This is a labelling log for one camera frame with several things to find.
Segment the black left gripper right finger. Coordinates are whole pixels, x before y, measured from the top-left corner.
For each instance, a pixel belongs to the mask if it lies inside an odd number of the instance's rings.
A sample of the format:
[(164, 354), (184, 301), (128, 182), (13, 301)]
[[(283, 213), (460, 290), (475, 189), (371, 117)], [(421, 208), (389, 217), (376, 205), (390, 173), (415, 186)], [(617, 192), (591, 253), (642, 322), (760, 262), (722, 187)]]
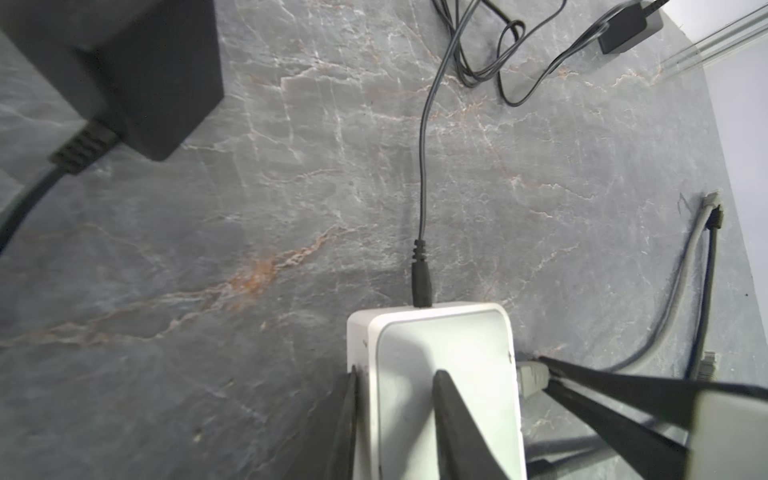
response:
[(437, 458), (440, 479), (504, 479), (452, 377), (438, 370), (433, 377)]

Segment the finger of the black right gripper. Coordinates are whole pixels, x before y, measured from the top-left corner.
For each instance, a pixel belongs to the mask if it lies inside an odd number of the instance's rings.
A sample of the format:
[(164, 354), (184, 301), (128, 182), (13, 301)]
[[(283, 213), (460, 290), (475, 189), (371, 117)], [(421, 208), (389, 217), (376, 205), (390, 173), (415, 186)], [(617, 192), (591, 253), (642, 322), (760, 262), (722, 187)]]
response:
[(767, 390), (753, 385), (613, 374), (549, 357), (538, 361), (559, 377), (684, 429), (692, 427), (694, 407), (704, 394), (725, 394), (767, 404)]
[(545, 392), (589, 425), (645, 479), (682, 479), (688, 450), (648, 427), (564, 386), (549, 384)]

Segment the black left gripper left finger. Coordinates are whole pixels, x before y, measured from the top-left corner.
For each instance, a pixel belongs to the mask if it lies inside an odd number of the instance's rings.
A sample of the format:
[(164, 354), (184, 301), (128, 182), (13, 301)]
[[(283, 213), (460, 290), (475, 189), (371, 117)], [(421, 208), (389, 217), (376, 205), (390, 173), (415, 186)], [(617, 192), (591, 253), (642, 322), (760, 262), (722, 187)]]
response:
[(358, 374), (341, 375), (310, 416), (305, 442), (284, 479), (353, 478), (357, 436)]

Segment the grey ethernet cable curved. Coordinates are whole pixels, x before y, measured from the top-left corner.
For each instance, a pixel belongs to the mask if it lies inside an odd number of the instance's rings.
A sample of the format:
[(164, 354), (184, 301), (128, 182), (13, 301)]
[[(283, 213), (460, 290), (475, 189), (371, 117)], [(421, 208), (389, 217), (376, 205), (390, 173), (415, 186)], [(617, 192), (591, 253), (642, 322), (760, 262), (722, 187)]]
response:
[[(636, 373), (650, 362), (651, 357), (655, 355), (667, 341), (669, 337), (669, 329), (678, 319), (680, 305), (687, 290), (688, 277), (693, 260), (696, 256), (699, 241), (711, 214), (721, 206), (721, 189), (715, 190), (703, 197), (699, 213), (697, 214), (693, 229), (687, 240), (676, 273), (666, 310), (658, 321), (657, 326), (652, 331), (652, 335), (647, 344), (628, 359), (612, 367), (602, 369), (602, 372), (617, 374)], [(516, 367), (516, 375), (518, 380), (518, 395), (522, 398), (528, 398), (541, 392), (548, 386), (551, 378), (548, 368), (539, 361), (525, 361), (520, 363)]]

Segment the white network switch box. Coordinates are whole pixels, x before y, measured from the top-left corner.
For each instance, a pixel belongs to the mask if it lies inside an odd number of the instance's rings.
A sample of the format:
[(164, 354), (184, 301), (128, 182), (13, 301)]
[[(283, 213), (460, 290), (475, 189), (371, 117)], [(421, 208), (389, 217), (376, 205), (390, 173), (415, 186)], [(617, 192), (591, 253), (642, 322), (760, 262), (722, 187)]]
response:
[(496, 303), (361, 310), (355, 479), (524, 479), (513, 336)]

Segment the black power adapter small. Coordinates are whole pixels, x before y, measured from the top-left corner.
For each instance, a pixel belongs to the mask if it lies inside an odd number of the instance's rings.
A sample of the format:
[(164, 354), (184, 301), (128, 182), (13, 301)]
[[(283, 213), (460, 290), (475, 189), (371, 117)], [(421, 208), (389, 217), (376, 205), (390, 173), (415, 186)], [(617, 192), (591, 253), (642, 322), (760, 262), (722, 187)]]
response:
[[(412, 306), (417, 309), (433, 306), (433, 289), (425, 240), (428, 210), (426, 143), (431, 110), (448, 67), (455, 68), (459, 82), (467, 88), (476, 88), (493, 80), (503, 103), (509, 107), (518, 108), (531, 98), (549, 75), (555, 73), (565, 61), (582, 52), (592, 43), (596, 42), (604, 55), (618, 55), (653, 36), (664, 26), (663, 20), (659, 17), (659, 11), (666, 3), (664, 1), (624, 1), (612, 7), (594, 21), (567, 49), (555, 57), (536, 78), (530, 89), (518, 100), (507, 96), (501, 74), (502, 68), (533, 33), (557, 18), (567, 3), (561, 2), (554, 13), (532, 29), (528, 29), (523, 21), (505, 14), (492, 1), (471, 1), (466, 8), (462, 8), (458, 1), (453, 6), (446, 1), (434, 1), (432, 5), (450, 39), (428, 91), (419, 123), (419, 214), (411, 261)], [(504, 28), (498, 37), (494, 58), (489, 64), (474, 69), (466, 58), (461, 39), (480, 6), (485, 6), (503, 21)]]

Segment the black power adapter large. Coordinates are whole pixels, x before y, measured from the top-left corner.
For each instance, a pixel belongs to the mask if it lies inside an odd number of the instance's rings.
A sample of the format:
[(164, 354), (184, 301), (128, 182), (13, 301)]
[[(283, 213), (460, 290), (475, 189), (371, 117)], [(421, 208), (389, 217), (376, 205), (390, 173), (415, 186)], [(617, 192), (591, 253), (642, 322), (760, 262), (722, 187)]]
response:
[(64, 176), (120, 143), (163, 161), (224, 96), (212, 0), (4, 1), (1, 30), (85, 121), (2, 212), (3, 247)]

